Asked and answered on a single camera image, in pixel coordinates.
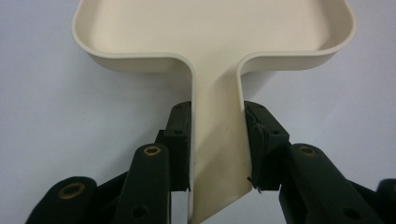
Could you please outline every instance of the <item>cream plastic tray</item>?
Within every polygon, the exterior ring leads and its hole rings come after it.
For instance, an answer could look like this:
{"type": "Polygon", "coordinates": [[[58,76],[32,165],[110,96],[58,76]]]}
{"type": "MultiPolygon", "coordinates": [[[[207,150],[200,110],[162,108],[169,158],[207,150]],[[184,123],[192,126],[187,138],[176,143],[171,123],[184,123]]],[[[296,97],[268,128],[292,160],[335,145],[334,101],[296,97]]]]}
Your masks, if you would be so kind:
{"type": "Polygon", "coordinates": [[[73,22],[104,67],[191,76],[192,223],[251,190],[240,77],[316,67],[354,30],[345,0],[81,0],[73,22]]]}

